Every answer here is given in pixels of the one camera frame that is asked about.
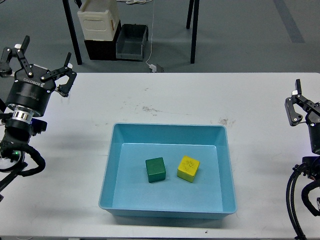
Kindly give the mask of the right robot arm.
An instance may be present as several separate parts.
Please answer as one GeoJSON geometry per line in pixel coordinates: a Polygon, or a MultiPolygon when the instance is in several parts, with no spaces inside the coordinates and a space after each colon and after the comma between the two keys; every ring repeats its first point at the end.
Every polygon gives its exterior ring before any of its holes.
{"type": "Polygon", "coordinates": [[[288,216],[295,231],[296,240],[305,240],[305,236],[299,223],[295,208],[295,189],[298,177],[300,175],[308,177],[311,182],[301,191],[301,200],[309,212],[317,217],[320,215],[320,208],[315,207],[309,194],[320,187],[320,103],[313,102],[302,95],[301,80],[295,80],[295,90],[291,96],[285,99],[285,110],[290,126],[295,127],[301,123],[306,123],[310,139],[311,152],[315,156],[304,156],[301,164],[292,168],[292,174],[289,177],[286,192],[286,209],[288,216]]]}

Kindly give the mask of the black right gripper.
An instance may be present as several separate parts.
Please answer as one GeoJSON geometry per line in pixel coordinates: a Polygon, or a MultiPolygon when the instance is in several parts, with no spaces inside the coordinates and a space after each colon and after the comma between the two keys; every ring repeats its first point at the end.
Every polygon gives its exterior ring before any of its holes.
{"type": "Polygon", "coordinates": [[[302,95],[301,80],[295,80],[295,90],[291,96],[285,99],[285,110],[289,125],[294,127],[305,122],[308,125],[311,151],[314,154],[320,153],[320,103],[313,102],[302,95]],[[305,117],[301,113],[296,112],[295,106],[299,106],[305,113],[305,117]]]}

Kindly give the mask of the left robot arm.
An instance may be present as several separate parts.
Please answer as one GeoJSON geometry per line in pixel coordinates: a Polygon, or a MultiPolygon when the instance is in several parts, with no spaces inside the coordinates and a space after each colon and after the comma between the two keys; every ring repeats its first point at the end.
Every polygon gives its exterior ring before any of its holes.
{"type": "Polygon", "coordinates": [[[0,142],[0,171],[7,174],[0,181],[1,190],[17,176],[28,177],[45,169],[45,159],[29,145],[30,138],[47,129],[47,122],[40,118],[51,94],[68,97],[77,76],[69,63],[70,53],[63,67],[55,70],[28,63],[25,50],[29,42],[26,36],[22,44],[4,48],[0,59],[1,77],[14,77],[7,99],[0,102],[0,123],[5,127],[0,142]]]}

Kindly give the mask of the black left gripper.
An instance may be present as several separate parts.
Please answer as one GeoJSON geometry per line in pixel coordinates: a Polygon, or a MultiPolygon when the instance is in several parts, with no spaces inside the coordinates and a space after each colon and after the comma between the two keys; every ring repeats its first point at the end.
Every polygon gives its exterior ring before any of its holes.
{"type": "Polygon", "coordinates": [[[0,58],[0,76],[6,77],[13,74],[10,67],[12,58],[16,58],[22,69],[14,74],[15,82],[8,94],[5,104],[11,110],[16,106],[22,106],[33,110],[34,116],[42,117],[46,111],[51,93],[59,93],[62,97],[68,97],[74,84],[77,73],[69,63],[71,53],[66,56],[63,67],[49,71],[48,69],[33,64],[31,67],[25,57],[25,50],[30,43],[30,37],[25,36],[22,44],[13,48],[5,47],[0,58]],[[68,77],[65,84],[56,86],[56,81],[62,77],[68,77]]]}

